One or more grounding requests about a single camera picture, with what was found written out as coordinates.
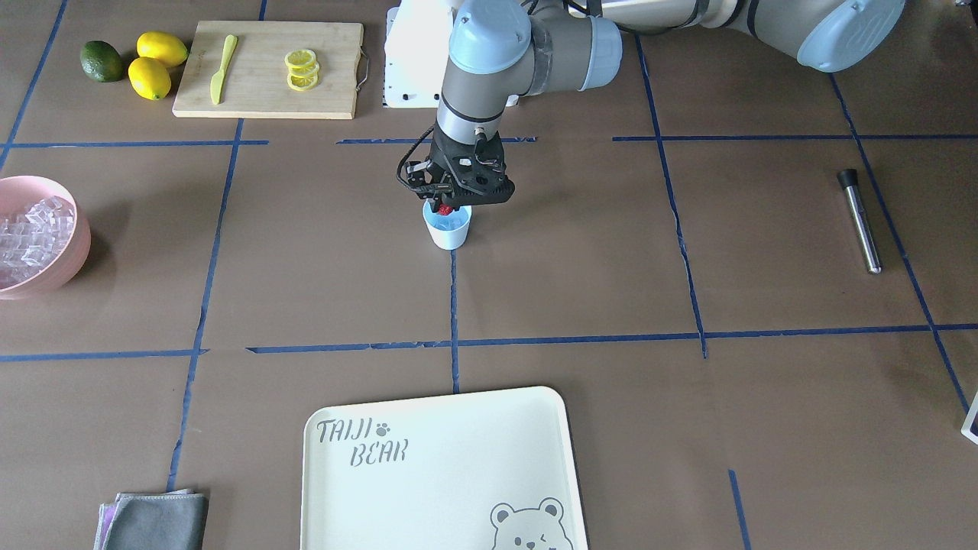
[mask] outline tray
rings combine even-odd
[[[302,550],[587,550],[563,400],[534,387],[320,409],[300,529]]]
[[[353,118],[357,65],[364,28],[360,23],[201,21],[184,68],[173,114],[220,118]],[[221,65],[228,34],[238,47],[228,66],[222,101],[210,102],[210,77]],[[307,48],[320,63],[319,84],[289,89],[285,56]]]

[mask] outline gray towel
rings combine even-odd
[[[189,489],[119,493],[99,508],[95,550],[200,550],[206,498]]]

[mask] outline green fruit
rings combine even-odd
[[[81,47],[81,69],[96,82],[116,82],[125,75],[122,58],[102,40],[85,42]]]

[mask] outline knife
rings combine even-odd
[[[224,39],[224,50],[221,52],[221,68],[210,77],[210,103],[217,105],[221,103],[221,89],[224,88],[224,76],[228,72],[228,65],[231,63],[231,55],[235,53],[235,46],[238,45],[238,37],[228,34]]]

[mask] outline pink bowl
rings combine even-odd
[[[65,249],[39,273],[13,287],[0,288],[0,299],[31,298],[53,291],[74,277],[92,245],[88,219],[82,214],[74,197],[56,181],[40,176],[13,176],[0,179],[0,212],[11,212],[58,197],[74,207],[74,230]]]

